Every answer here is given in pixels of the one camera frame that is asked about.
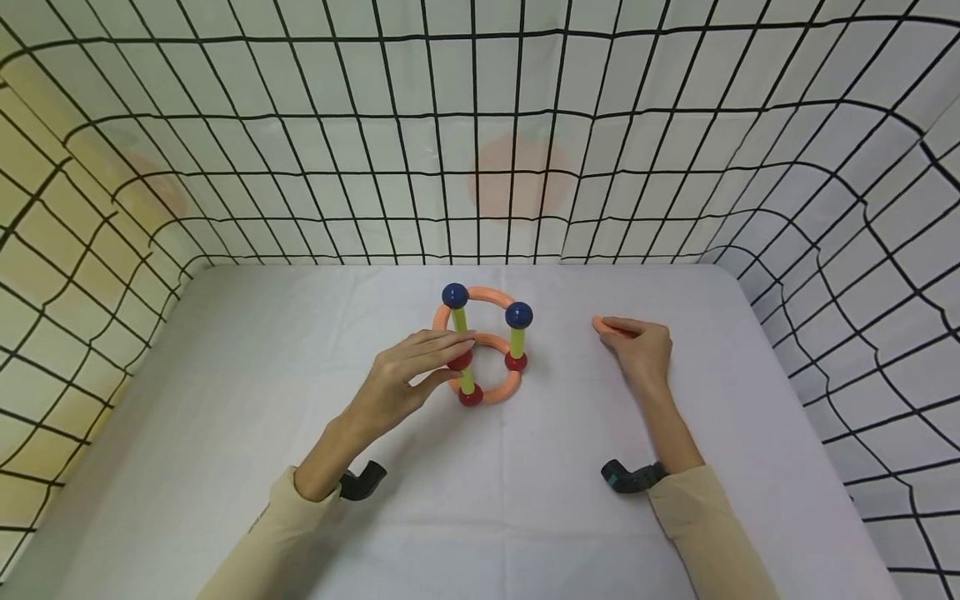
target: white table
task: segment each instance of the white table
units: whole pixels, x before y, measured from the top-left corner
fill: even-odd
[[[517,394],[442,388],[354,465],[292,581],[309,598],[676,598],[693,592],[611,458],[654,461],[593,314],[668,324],[674,393],[784,599],[899,597],[736,282],[711,266],[220,267],[188,288],[100,440],[5,586],[11,597],[189,598],[350,400],[373,356],[430,326],[451,281],[534,309]],[[503,313],[468,323],[507,337]],[[496,384],[501,356],[476,352]]]

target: yellow-green stick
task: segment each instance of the yellow-green stick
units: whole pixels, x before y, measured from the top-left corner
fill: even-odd
[[[526,337],[526,329],[510,330],[510,355],[514,358],[523,356],[523,339]]]
[[[473,371],[470,367],[460,371],[460,389],[464,391],[464,394],[473,394],[475,389],[473,384]]]
[[[467,313],[464,312],[464,309],[454,308],[450,312],[453,313],[453,330],[457,333],[467,331]]]

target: orange ring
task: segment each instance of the orange ring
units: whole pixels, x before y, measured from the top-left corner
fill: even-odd
[[[468,292],[471,300],[492,302],[504,310],[507,309],[507,306],[514,303],[514,299],[509,295],[489,287],[471,287],[468,289]],[[437,331],[445,331],[449,322],[450,307],[441,304],[440,308],[437,309],[437,313],[433,316],[433,328]],[[510,344],[506,340],[490,333],[477,333],[476,343],[480,346],[496,348],[500,350],[500,353],[504,356],[510,351]],[[460,392],[460,381],[453,379],[446,383],[454,393]],[[518,387],[520,387],[520,373],[517,371],[507,371],[507,378],[503,380],[503,383],[492,390],[484,390],[483,401],[480,403],[499,404],[512,396]]]

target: beige sleeve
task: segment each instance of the beige sleeve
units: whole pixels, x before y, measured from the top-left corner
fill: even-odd
[[[324,514],[340,499],[340,486],[322,502],[304,500],[288,467],[270,488],[270,501],[217,568],[197,600],[262,600],[297,563]]]
[[[712,468],[704,465],[666,477],[650,489],[650,500],[699,600],[777,599]]]

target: forearm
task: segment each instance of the forearm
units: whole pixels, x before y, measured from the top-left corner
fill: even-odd
[[[777,589],[709,466],[670,475],[650,501],[699,600],[776,600]]]
[[[270,489],[270,501],[233,547],[198,600],[266,600],[300,563],[329,508],[340,497],[339,480],[367,443],[338,417],[296,469]]]
[[[650,490],[663,531],[677,546],[699,600],[773,600],[770,576],[704,464],[665,383],[638,395],[657,456],[670,476]]]
[[[635,396],[657,458],[666,472],[682,473],[704,463],[666,383],[636,386]]]

